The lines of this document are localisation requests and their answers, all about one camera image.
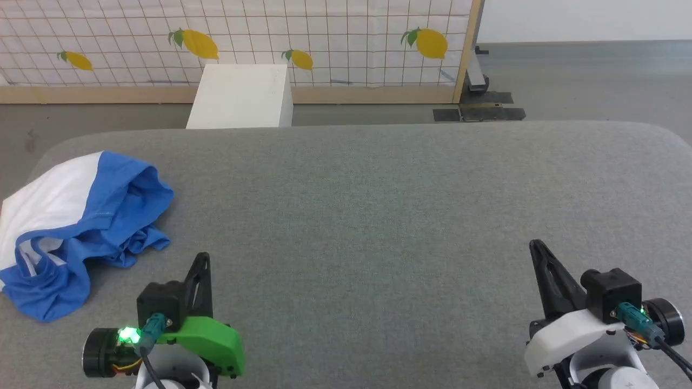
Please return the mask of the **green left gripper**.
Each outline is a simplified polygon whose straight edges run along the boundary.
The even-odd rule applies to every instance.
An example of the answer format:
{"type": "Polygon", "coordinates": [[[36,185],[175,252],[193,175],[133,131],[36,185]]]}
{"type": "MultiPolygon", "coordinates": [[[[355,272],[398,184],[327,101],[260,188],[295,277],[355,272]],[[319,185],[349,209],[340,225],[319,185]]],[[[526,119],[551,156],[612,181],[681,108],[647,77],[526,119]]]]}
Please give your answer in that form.
{"type": "Polygon", "coordinates": [[[173,331],[168,319],[151,317],[142,328],[97,328],[82,350],[82,369],[89,378],[118,374],[148,375],[142,356],[148,357],[158,378],[171,376],[183,365],[200,362],[209,379],[237,378],[245,372],[241,337],[227,324],[212,318],[210,254],[198,253],[184,280],[188,317],[173,331]]]}

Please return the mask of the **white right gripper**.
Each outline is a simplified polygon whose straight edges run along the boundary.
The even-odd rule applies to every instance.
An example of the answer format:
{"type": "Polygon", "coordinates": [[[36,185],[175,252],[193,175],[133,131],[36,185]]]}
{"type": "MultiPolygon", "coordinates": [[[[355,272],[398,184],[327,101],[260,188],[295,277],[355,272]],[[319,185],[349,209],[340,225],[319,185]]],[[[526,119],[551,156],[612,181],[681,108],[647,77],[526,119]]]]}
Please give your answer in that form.
{"type": "Polygon", "coordinates": [[[645,300],[640,307],[620,303],[607,324],[586,308],[586,293],[540,239],[529,243],[544,317],[549,324],[531,323],[524,362],[529,374],[559,379],[648,379],[638,357],[642,350],[660,350],[677,367],[685,357],[675,351],[684,342],[684,320],[677,308],[662,298],[645,300]]]}

